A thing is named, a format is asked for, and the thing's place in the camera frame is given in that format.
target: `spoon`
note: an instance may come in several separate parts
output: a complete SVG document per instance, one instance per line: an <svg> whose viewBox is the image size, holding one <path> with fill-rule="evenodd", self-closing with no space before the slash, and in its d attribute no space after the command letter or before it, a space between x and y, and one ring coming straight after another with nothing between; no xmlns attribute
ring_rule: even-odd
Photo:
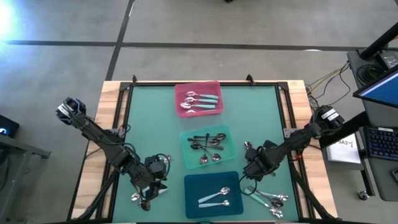
<svg viewBox="0 0 398 224"><path fill-rule="evenodd" d="M251 142L245 141L245 142L244 142L244 147L246 148L246 150L248 150L248 149L252 148L253 145L251 144Z"/></svg>
<svg viewBox="0 0 398 224"><path fill-rule="evenodd" d="M201 158L200 158L200 164L201 165L206 164L208 162L208 159L207 159L207 156L206 156L206 152L210 153L211 159L213 161L215 161L215 162L219 161L221 159L221 156L219 154L217 154L217 153L212 154L211 152L207 151L207 149L205 149L204 147L201 147L201 148L205 150L204 155L201 156Z"/></svg>
<svg viewBox="0 0 398 224"><path fill-rule="evenodd" d="M204 97L204 98L210 98L210 99L218 100L218 96L215 96L215 95L206 95L206 94L197 94L197 93L195 93L194 91L188 91L188 92L186 93L186 96L201 96L201 97Z"/></svg>
<svg viewBox="0 0 398 224"><path fill-rule="evenodd" d="M164 158L163 161L164 161L165 164L168 164L169 162L171 162L172 156L171 155L167 155L166 157L167 157L168 160L166 158Z"/></svg>
<svg viewBox="0 0 398 224"><path fill-rule="evenodd" d="M251 191L253 191L253 190L254 190L254 187L253 187L253 186L249 186L248 189L251 190ZM256 195L262 195L262 196L266 197L266 198L270 201L270 203L271 203L273 206L277 207L277 208L283 207L283 206L284 206L283 201L282 201L281 199L279 199L279 198L269 197L269 196L263 195L263 194L261 194L261 192L258 191L258 190L255 190L254 193L255 193Z"/></svg>
<svg viewBox="0 0 398 224"><path fill-rule="evenodd" d="M194 136L193 138L205 138L206 136ZM224 133L219 133L216 136L210 136L211 138L216 138L220 141L224 140L226 138L226 134Z"/></svg>
<svg viewBox="0 0 398 224"><path fill-rule="evenodd" d="M204 204L199 204L199 208L207 208L207 207L213 207L217 205L224 205L224 206L229 206L229 201L225 200L222 203L204 203Z"/></svg>
<svg viewBox="0 0 398 224"><path fill-rule="evenodd" d="M244 193L250 194L251 191L249 189L245 188ZM261 200L261 198L259 198L257 195L251 194L249 196L251 198L253 198L254 200L256 200L257 202L259 202L260 204L262 204L263 206L267 207L269 209L269 212L271 212L271 214L273 216L278 217L278 218L282 218L284 216L281 210L279 210L278 208L275 208L273 206L269 206L267 203L265 203L263 200Z"/></svg>
<svg viewBox="0 0 398 224"><path fill-rule="evenodd" d="M200 165L207 164L209 162L209 159L206 156L206 152L204 153L203 156L201 156L199 162L200 162Z"/></svg>
<svg viewBox="0 0 398 224"><path fill-rule="evenodd" d="M215 105L191 105L188 102L183 102L180 104L180 106L184 109L191 109L191 107L193 107L193 106L199 107L199 108L207 108L207 109L215 109L216 108Z"/></svg>
<svg viewBox="0 0 398 224"><path fill-rule="evenodd" d="M215 193L215 194L212 194L212 195L209 195L209 196L206 196L206 197L204 197L204 198L199 199L199 200L198 200L198 203L206 202L207 200L212 199L213 197L215 197L215 196L217 196L217 195L220 195L220 194L226 195L226 194L229 193L230 190L231 190L231 189L229 189L229 187L223 187L219 192L217 192L217 193Z"/></svg>
<svg viewBox="0 0 398 224"><path fill-rule="evenodd" d="M207 156L206 156L206 147L207 147L207 140L209 139L209 134L206 134L206 144L205 144L205 153L203 153L203 156L199 159L200 165L207 164L209 162Z"/></svg>
<svg viewBox="0 0 398 224"><path fill-rule="evenodd" d="M219 149L219 150L223 150L223 149L224 149L223 146L207 146L207 147L210 147L210 148L213 148L213 149ZM192 149L200 149L200 148L203 148L203 146L202 146L199 142L194 141L194 142L191 144L191 148L192 148Z"/></svg>
<svg viewBox="0 0 398 224"><path fill-rule="evenodd" d="M148 191L149 190L149 187L146 187L146 188L144 188L143 190L142 190L142 193L145 193L146 191ZM164 193L164 192L166 192L168 189L160 189L159 190L159 195L160 194L162 194L162 193ZM133 201L133 202L135 202L136 200L139 200L141 198L141 196L139 195L139 193L138 192L136 192L136 193L134 193L134 194L132 194L131 195L131 200Z"/></svg>
<svg viewBox="0 0 398 224"><path fill-rule="evenodd" d="M185 102L192 103L194 101L205 102L205 103L218 103L218 100L211 99L195 99L194 97L186 97L184 99Z"/></svg>
<svg viewBox="0 0 398 224"><path fill-rule="evenodd" d="M286 201L287 199L289 199L289 196L286 194L274 195L274 194L270 194L270 193L266 193L266 192L262 192L262 191L259 191L259 192L260 192L260 194L262 194L264 196L276 197L276 198L281 199L282 201Z"/></svg>
<svg viewBox="0 0 398 224"><path fill-rule="evenodd" d="M193 138L188 138L187 141L205 141L205 140L199 140L199 139L193 139ZM218 146L220 144L220 140L218 139L212 139L210 140L210 145L211 146Z"/></svg>

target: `white sticker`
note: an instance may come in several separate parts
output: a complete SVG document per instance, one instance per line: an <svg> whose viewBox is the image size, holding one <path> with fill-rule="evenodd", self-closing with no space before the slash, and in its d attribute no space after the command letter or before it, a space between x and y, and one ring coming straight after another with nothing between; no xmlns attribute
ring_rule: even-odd
<svg viewBox="0 0 398 224"><path fill-rule="evenodd" d="M65 109L63 108L62 105L59 105L59 106L58 106L58 110L60 110L65 116L67 116L68 118L70 118L69 112L68 112L67 110L65 110Z"/></svg>
<svg viewBox="0 0 398 224"><path fill-rule="evenodd" d="M380 130L380 131L389 131L389 132L393 132L394 131L391 128L378 128L378 130Z"/></svg>
<svg viewBox="0 0 398 224"><path fill-rule="evenodd" d="M335 119L335 118L337 118L338 117L338 113L334 113L334 114L332 114L330 117L328 117L328 120L329 121L332 121L333 119Z"/></svg>
<svg viewBox="0 0 398 224"><path fill-rule="evenodd" d="M335 109L331 109L330 111L328 111L324 115L322 115L321 118L325 119L325 118L329 117L331 114L333 114L334 112L336 112L336 110Z"/></svg>

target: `black clamp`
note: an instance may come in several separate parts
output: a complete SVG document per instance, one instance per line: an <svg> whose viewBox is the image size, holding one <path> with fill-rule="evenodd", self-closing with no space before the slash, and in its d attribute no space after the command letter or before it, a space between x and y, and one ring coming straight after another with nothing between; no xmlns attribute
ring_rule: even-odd
<svg viewBox="0 0 398 224"><path fill-rule="evenodd" d="M137 85L137 77L136 77L136 75L132 75L132 85L133 86Z"/></svg>
<svg viewBox="0 0 398 224"><path fill-rule="evenodd" d="M250 74L247 75L246 80L250 82L251 86L256 85L256 82L253 80L253 77Z"/></svg>

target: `blue tray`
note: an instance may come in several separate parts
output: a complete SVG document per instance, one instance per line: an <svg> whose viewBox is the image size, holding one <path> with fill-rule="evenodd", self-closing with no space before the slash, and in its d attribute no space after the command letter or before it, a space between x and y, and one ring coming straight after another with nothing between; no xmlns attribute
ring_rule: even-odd
<svg viewBox="0 0 398 224"><path fill-rule="evenodd" d="M186 175L184 178L184 185L185 215L187 218L239 215L243 213L242 195L239 189L239 175L235 171L214 174ZM229 200L228 207L198 207L199 199L215 194L223 187L229 187L231 189L227 195L218 195L204 203L219 203L224 200Z"/></svg>

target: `teal tray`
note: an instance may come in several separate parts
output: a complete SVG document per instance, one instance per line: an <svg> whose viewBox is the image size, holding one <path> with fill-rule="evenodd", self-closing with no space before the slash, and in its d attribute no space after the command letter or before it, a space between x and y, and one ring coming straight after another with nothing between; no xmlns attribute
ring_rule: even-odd
<svg viewBox="0 0 398 224"><path fill-rule="evenodd" d="M192 149L191 148L192 142L187 141L187 139L192 138L195 135L196 136L205 136L206 133L209 133L210 136L216 136L218 133L224 133L224 134L226 134L226 138L224 140L222 140L219 144L219 146L224 147L223 150L212 149L210 147L207 148L207 151L209 151L210 153L219 154L221 156L221 160L212 161L209 153L207 152L206 154L209 158L209 163L201 165L199 163L199 159L201 158L201 156L204 154L205 151L202 149ZM201 129L181 133L180 140L181 140L181 146L182 146L182 152L183 152L183 156L184 156L185 165L187 166L188 169L195 169L195 168L204 167L204 166L208 166L208 165L212 165L212 164L217 164L219 162L234 159L236 157L236 148L234 145L232 134L231 134L231 131L229 131L229 127L225 124L210 126L210 127L206 127L206 128L201 128ZM205 142L201 141L200 143L204 147Z"/></svg>

